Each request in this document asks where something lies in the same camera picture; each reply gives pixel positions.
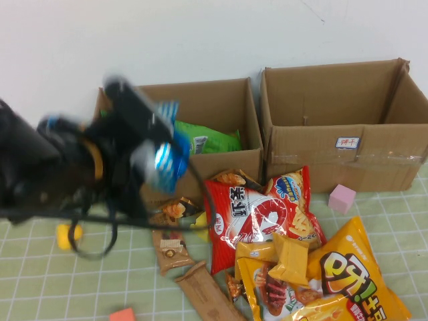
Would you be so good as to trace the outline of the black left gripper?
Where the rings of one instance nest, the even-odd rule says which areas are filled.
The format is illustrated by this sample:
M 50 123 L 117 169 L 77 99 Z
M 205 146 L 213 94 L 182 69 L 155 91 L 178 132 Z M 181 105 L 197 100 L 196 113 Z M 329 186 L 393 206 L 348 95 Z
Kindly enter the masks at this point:
M 140 197 L 143 176 L 131 165 L 131 154 L 142 142 L 135 128 L 119 112 L 102 112 L 97 119 L 97 133 L 107 152 L 109 183 L 108 208 L 128 218 L 145 218 L 147 211 Z

